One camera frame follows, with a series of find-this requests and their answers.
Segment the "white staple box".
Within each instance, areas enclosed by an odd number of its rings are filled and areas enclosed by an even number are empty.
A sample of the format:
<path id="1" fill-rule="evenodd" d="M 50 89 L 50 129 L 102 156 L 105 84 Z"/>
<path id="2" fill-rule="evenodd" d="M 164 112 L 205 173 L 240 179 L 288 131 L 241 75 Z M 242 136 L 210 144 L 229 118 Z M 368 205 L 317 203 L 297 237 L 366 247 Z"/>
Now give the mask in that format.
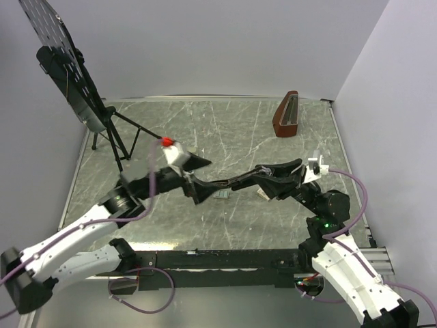
<path id="1" fill-rule="evenodd" d="M 269 199 L 270 199 L 270 198 L 267 196 L 267 194 L 263 191 L 263 189 L 261 189 L 261 188 L 259 188 L 259 189 L 257 190 L 257 194 L 258 194 L 260 197 L 264 198 L 265 200 L 269 200 Z"/>

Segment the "grey staple strips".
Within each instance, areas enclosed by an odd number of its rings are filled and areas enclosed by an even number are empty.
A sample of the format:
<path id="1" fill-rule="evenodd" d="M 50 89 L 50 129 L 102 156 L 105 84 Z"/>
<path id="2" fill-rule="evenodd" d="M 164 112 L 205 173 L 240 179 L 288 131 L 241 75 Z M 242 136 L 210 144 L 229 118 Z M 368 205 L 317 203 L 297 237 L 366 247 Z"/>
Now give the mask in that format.
<path id="1" fill-rule="evenodd" d="M 221 199 L 221 200 L 226 200 L 226 199 L 229 198 L 229 191 L 226 191 L 226 190 L 220 190 L 220 191 L 217 191 L 217 192 L 213 195 L 213 198 Z"/>

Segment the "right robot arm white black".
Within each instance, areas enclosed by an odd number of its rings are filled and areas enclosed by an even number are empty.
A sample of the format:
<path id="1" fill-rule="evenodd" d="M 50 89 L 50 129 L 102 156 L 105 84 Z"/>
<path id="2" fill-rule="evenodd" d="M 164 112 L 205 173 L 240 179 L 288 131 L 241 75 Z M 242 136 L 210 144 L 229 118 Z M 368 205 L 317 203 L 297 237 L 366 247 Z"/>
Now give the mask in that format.
<path id="1" fill-rule="evenodd" d="M 317 180 L 328 166 L 302 160 L 280 165 L 256 165 L 253 179 L 270 198 L 294 198 L 313 216 L 307 219 L 309 238 L 299 245 L 299 267 L 316 271 L 339 293 L 361 327 L 416 327 L 419 309 L 405 301 L 370 265 L 345 222 L 350 198 L 331 189 L 322 191 Z"/>

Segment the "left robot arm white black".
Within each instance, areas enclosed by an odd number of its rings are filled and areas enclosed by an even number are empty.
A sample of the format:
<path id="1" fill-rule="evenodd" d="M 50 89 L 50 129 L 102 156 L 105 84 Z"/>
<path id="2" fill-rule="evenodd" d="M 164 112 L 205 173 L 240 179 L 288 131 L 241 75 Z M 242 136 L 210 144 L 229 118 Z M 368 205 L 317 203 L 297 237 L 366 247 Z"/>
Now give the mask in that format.
<path id="1" fill-rule="evenodd" d="M 167 166 L 159 170 L 151 166 L 142 176 L 122 172 L 116 187 L 75 222 L 32 247 L 22 251 L 12 247 L 1 254 L 1 285 L 5 286 L 15 312 L 33 312 L 56 290 L 92 275 L 131 272 L 137 255 L 122 238 L 115 238 L 95 251 L 84 249 L 144 218 L 151 212 L 157 195 L 181 188 L 198 204 L 211 195 L 211 191 L 201 190 L 207 183 L 193 175 L 196 169 L 210 165 L 209 160 L 180 152 L 173 146 L 164 153 Z"/>

